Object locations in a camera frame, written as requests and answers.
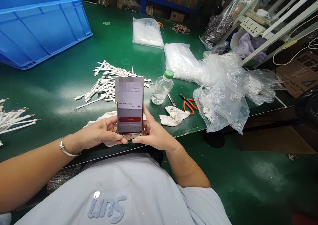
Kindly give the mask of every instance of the person's left hand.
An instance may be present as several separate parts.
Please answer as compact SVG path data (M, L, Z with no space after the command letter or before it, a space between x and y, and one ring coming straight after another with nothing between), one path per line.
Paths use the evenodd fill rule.
M116 133L116 122L116 116L95 122L74 134L66 136L63 145L68 152L78 154L82 150L92 148L103 141L114 141L118 145L127 144L128 141L122 135Z

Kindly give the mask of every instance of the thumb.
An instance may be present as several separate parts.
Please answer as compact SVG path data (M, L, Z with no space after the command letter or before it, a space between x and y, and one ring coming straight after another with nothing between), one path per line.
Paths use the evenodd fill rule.
M152 136L138 136L134 139L132 139L133 143L142 143L146 145L152 145L153 144L153 137Z
M106 141L106 140L118 141L123 139L124 137L115 132L102 130L102 133L100 134L99 138L100 138L100 141Z

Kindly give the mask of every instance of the scissors handle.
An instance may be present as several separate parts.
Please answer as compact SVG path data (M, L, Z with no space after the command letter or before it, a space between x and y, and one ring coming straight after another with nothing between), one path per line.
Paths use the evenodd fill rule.
M193 115L194 114L194 111L193 111L193 109L191 108L191 106L186 102L186 100L184 100L183 101L183 110L184 111L187 111L186 110L186 107L185 107L185 104L188 106L188 108L190 108L191 109L191 111L192 111L192 113L190 113L190 115Z
M194 106L191 101L195 102L195 100L193 99L187 99L187 101L192 105L192 107L194 107L195 110L199 110L196 106Z

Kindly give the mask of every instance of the blue plastic crate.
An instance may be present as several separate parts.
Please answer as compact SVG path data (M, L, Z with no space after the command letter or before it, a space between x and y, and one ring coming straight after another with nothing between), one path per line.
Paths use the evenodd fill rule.
M0 62L29 69L92 36L82 0L0 0Z

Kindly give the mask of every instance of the green workbench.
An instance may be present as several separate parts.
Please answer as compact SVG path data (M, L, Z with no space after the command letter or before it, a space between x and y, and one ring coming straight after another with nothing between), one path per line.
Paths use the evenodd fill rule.
M163 49L142 46L132 43L133 17L142 18L139 13L121 9L104 7L97 4L84 3L87 18L93 36L64 52L49 58L27 71L0 64L0 98L10 99L4 104L4 109L20 109L29 107L27 113L35 113L34 118L41 118L36 125L8 132L0 136L3 146L0 147L0 162L16 155L45 145L57 138L74 133L83 128L87 122L94 121L105 112L116 110L113 102L98 101L79 110L76 106L85 103L84 99L74 100L74 97L88 92L97 77L93 70L97 61L107 60L110 64L144 75L153 82L165 71L165 54ZM187 43L197 59L203 57L204 46L199 40L199 32L192 29L188 35L174 32L173 24L167 20L158 19L164 25L161 30L164 43ZM170 92L177 107L182 108L181 92L185 97L193 98L193 91L199 86L183 80L174 79L174 87ZM159 122L159 114L168 115L164 109L171 105L168 98L156 107L151 103L151 93L154 86L145 88L144 102L154 118ZM271 104L256 107L249 102L251 114L256 115L283 107L277 100ZM204 120L196 111L180 125L165 127L174 137L206 129ZM71 164L107 157L124 151L141 147L141 144L129 142L127 145L106 147L99 145L87 150L75 158Z

